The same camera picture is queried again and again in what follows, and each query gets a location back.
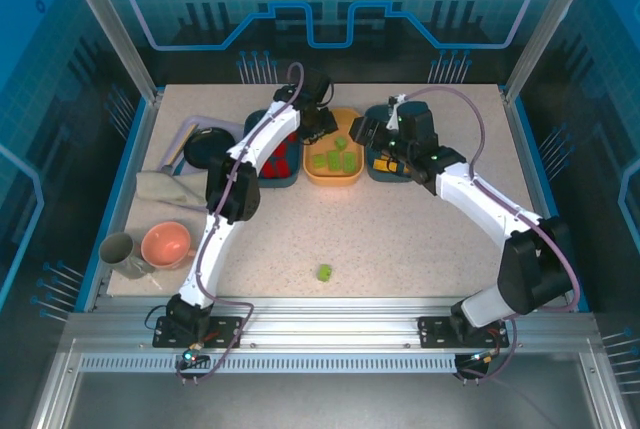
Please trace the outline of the beige folded cloth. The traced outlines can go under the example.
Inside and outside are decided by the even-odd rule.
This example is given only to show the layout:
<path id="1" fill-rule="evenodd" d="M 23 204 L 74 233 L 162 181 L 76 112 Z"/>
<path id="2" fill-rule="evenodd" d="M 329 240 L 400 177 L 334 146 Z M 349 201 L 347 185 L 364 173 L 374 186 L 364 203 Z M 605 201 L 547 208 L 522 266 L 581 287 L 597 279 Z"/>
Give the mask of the beige folded cloth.
<path id="1" fill-rule="evenodd" d="M 205 207 L 205 187 L 204 172 L 174 176 L 143 171 L 136 175 L 136 195 L 139 199 L 180 207 Z"/>

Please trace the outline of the small circuit board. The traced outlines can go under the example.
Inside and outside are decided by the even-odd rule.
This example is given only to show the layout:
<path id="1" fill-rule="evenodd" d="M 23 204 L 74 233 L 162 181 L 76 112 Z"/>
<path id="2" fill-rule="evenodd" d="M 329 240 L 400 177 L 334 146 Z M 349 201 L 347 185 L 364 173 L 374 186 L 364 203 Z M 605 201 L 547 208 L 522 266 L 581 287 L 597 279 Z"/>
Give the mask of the small circuit board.
<path id="1" fill-rule="evenodd" d="M 210 357 L 202 355 L 197 348 L 186 349 L 181 356 L 178 357 L 176 369 L 179 372 L 203 368 L 210 361 Z"/>
<path id="2" fill-rule="evenodd" d="M 486 349 L 474 354 L 462 354 L 456 356 L 456 366 L 458 368 L 475 367 L 490 364 L 500 355 L 499 349 Z"/>

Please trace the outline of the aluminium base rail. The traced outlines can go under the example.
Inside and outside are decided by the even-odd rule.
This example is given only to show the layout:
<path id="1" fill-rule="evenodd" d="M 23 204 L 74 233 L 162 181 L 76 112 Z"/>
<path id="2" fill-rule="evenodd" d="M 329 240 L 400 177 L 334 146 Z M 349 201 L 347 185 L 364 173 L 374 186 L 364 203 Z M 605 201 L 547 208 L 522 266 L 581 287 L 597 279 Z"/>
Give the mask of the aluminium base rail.
<path id="1" fill-rule="evenodd" d="M 91 312 L 73 313 L 60 350 L 77 353 L 135 354 L 151 351 L 151 330 L 143 320 L 166 297 L 106 296 Z M 241 338 L 243 353 L 416 353 L 417 320 L 446 316 L 454 299 L 434 298 L 238 298 L 217 305 L 216 315 L 242 317 L 254 311 Z M 533 312 L 516 321 L 512 332 L 518 354 L 601 352 L 595 317 L 590 313 Z"/>

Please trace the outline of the yellow plastic container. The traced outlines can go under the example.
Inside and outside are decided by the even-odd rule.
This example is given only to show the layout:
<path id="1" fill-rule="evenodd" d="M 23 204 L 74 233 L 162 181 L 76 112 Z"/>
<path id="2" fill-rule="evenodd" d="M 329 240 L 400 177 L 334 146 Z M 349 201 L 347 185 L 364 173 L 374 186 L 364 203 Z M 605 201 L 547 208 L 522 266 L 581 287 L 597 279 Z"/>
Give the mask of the yellow plastic container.
<path id="1" fill-rule="evenodd" d="M 338 107 L 331 110 L 333 113 L 338 130 L 330 135 L 324 136 L 317 142 L 311 145 L 306 145 L 303 152 L 303 169 L 312 183 L 327 186 L 327 187 L 343 187 L 354 184 L 364 170 L 365 156 L 364 148 L 356 144 L 349 135 L 349 129 L 355 118 L 358 118 L 360 114 L 350 107 Z M 334 139 L 337 136 L 342 136 L 348 141 L 348 145 L 345 150 L 339 151 L 334 146 Z M 320 170 L 314 170 L 312 168 L 311 156 L 314 154 L 324 154 L 331 150 L 337 150 L 341 155 L 341 170 L 332 172 L 326 166 Z M 342 170 L 342 153 L 345 151 L 355 152 L 358 157 L 358 171 L 355 174 L 345 174 Z"/>

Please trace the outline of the dark teal plastic container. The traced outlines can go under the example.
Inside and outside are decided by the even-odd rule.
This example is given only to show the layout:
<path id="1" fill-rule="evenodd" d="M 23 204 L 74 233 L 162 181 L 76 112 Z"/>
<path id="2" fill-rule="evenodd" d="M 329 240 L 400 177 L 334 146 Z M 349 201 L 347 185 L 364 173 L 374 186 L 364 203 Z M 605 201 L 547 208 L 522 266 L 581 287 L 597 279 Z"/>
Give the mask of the dark teal plastic container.
<path id="1" fill-rule="evenodd" d="M 288 144 L 287 152 L 284 157 L 273 157 L 271 155 L 268 160 L 271 160 L 274 165 L 276 159 L 287 160 L 291 169 L 291 176 L 284 179 L 278 177 L 274 179 L 264 179 L 261 178 L 259 174 L 259 185 L 261 188 L 287 188 L 292 186 L 297 181 L 302 159 L 302 144 L 299 141 L 299 138 L 297 143 Z"/>
<path id="2" fill-rule="evenodd" d="M 389 120 L 387 105 L 374 105 L 368 108 L 364 115 L 366 117 L 375 119 L 380 121 L 383 126 L 385 126 Z M 387 160 L 387 157 L 381 154 L 379 151 L 375 151 L 370 148 L 365 148 L 365 159 L 366 159 L 366 171 L 371 179 L 381 183 L 408 183 L 411 181 L 411 177 L 408 171 L 404 169 L 402 165 L 402 171 L 399 173 L 392 172 L 391 169 L 388 172 L 380 172 L 374 170 L 372 164 L 375 159 L 383 159 Z"/>

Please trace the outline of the aluminium table side rail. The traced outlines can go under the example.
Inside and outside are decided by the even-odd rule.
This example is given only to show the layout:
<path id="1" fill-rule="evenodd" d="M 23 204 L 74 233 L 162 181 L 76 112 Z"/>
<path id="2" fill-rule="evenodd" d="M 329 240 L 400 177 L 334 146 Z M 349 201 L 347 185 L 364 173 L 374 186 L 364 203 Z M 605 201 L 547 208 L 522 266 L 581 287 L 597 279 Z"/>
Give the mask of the aluminium table side rail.
<path id="1" fill-rule="evenodd" d="M 499 85 L 498 88 L 533 208 L 546 217 L 558 216 L 556 201 L 525 107 L 519 96 L 514 102 L 507 100 L 505 85 Z"/>
<path id="2" fill-rule="evenodd" d="M 125 143 L 107 200 L 96 239 L 86 266 L 73 311 L 93 310 L 106 269 L 99 257 L 99 248 L 107 236 L 125 228 L 135 192 L 135 179 L 149 146 L 161 99 L 156 103 L 140 101 Z"/>

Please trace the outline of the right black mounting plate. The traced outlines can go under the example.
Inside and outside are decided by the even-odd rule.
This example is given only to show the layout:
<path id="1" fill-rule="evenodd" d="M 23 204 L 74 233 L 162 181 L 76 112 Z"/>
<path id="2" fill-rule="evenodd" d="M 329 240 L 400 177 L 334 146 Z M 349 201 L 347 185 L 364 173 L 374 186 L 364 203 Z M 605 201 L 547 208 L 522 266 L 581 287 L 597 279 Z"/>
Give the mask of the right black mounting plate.
<path id="1" fill-rule="evenodd" d="M 423 349 L 508 348 L 509 336 L 504 322 L 475 328 L 458 316 L 423 316 L 417 320 Z"/>

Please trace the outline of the lavender plastic tray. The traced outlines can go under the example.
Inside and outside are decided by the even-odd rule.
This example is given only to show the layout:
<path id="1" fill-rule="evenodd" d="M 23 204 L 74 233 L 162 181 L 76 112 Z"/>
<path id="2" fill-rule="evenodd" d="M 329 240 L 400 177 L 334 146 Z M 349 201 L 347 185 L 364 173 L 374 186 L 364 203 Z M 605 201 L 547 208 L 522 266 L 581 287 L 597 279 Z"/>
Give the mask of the lavender plastic tray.
<path id="1" fill-rule="evenodd" d="M 189 116 L 183 120 L 179 129 L 175 132 L 171 142 L 165 146 L 165 151 L 158 163 L 157 170 L 161 170 L 164 166 L 172 162 L 174 175 L 187 175 L 203 172 L 203 169 L 190 165 L 184 158 L 182 151 L 179 149 L 182 148 L 185 141 L 194 131 L 209 127 L 217 127 L 226 130 L 233 137 L 235 143 L 238 143 L 243 138 L 243 124 L 200 115 Z"/>

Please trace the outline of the aluminium frame post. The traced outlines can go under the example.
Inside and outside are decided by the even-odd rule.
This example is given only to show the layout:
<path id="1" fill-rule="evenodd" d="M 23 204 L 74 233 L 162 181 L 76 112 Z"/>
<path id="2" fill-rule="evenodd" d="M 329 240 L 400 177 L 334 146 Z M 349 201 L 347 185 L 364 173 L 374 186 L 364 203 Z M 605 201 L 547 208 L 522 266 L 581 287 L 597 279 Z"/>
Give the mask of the aluminium frame post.
<path id="1" fill-rule="evenodd" d="M 574 0 L 550 0 L 507 80 L 503 99 L 513 105 Z"/>
<path id="2" fill-rule="evenodd" d="M 155 103 L 156 85 L 111 0 L 85 1 L 140 95 L 146 102 Z"/>

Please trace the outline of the black mounting plate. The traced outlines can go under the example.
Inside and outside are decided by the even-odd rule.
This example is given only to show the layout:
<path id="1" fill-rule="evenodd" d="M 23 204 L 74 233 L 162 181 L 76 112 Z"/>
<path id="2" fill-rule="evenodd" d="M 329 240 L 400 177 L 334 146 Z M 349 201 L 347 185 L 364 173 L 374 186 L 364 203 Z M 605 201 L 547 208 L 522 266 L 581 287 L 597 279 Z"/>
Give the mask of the black mounting plate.
<path id="1" fill-rule="evenodd" d="M 509 336 L 504 322 L 475 328 L 458 316 L 423 316 L 417 320 L 423 349 L 508 348 Z"/>
<path id="2" fill-rule="evenodd" d="M 202 337 L 205 348 L 226 348 L 236 335 L 242 319 L 240 317 L 210 317 L 209 326 Z M 152 346 L 154 348 L 186 349 L 195 344 L 198 338 L 191 332 L 179 327 L 166 316 L 157 319 Z"/>

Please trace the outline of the black round plate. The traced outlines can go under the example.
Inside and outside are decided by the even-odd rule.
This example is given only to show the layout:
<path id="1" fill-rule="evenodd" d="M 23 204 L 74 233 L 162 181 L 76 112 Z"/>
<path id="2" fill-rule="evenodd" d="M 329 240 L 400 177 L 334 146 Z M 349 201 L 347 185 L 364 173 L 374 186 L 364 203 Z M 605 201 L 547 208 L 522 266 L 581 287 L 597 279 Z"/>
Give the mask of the black round plate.
<path id="1" fill-rule="evenodd" d="M 186 162 L 197 169 L 207 169 L 212 158 L 224 155 L 236 141 L 233 135 L 220 127 L 196 130 L 186 141 L 183 154 Z"/>

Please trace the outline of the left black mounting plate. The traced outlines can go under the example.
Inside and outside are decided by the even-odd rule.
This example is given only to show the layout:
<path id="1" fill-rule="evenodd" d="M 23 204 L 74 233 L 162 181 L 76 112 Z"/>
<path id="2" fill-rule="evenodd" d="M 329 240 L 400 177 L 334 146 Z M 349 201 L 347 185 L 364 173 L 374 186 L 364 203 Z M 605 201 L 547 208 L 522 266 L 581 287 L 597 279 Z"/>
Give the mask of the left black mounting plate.
<path id="1" fill-rule="evenodd" d="M 209 326 L 202 337 L 205 348 L 226 348 L 236 335 L 242 319 L 240 317 L 210 317 Z M 191 332 L 179 327 L 166 316 L 157 319 L 152 346 L 154 348 L 186 349 L 195 344 L 198 338 Z"/>

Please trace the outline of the grey cup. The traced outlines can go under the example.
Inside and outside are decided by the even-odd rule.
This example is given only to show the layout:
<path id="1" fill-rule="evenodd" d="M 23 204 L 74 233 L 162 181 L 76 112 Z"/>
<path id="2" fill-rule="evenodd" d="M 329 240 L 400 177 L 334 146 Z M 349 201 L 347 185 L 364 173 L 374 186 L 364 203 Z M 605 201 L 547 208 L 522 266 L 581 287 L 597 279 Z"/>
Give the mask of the grey cup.
<path id="1" fill-rule="evenodd" d="M 138 242 L 126 232 L 113 233 L 99 247 L 100 261 L 123 277 L 136 280 L 153 272 Z"/>

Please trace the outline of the pink ceramic cup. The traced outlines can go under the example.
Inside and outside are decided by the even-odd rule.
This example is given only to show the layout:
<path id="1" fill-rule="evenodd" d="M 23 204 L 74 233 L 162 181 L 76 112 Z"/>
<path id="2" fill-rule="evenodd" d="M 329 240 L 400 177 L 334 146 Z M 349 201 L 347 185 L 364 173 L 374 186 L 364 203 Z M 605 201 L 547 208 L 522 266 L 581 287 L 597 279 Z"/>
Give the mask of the pink ceramic cup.
<path id="1" fill-rule="evenodd" d="M 152 227 L 141 242 L 144 260 L 157 270 L 174 270 L 195 257 L 189 230 L 175 221 Z"/>

